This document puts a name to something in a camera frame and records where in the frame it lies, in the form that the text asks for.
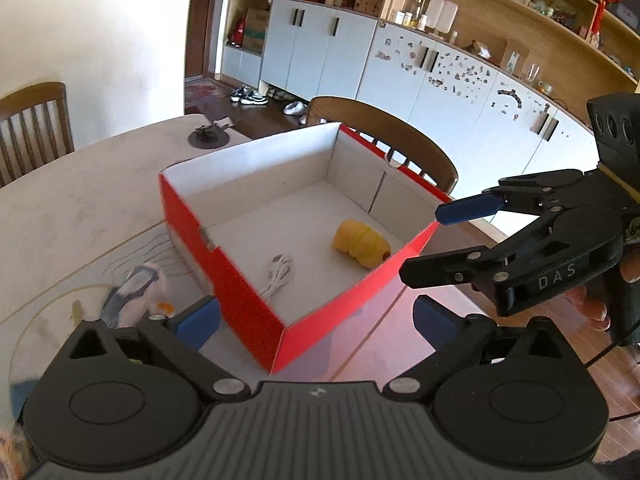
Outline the person's right hand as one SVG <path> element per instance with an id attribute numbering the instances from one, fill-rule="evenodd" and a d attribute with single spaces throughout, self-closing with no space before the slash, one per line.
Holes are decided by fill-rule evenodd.
<path id="1" fill-rule="evenodd" d="M 639 246 L 629 246 L 620 260 L 620 277 L 628 284 L 639 281 L 640 263 Z M 565 293 L 566 299 L 597 332 L 605 332 L 611 327 L 608 313 L 608 294 L 600 289 L 599 282 L 593 280 L 588 284 L 580 284 Z"/>

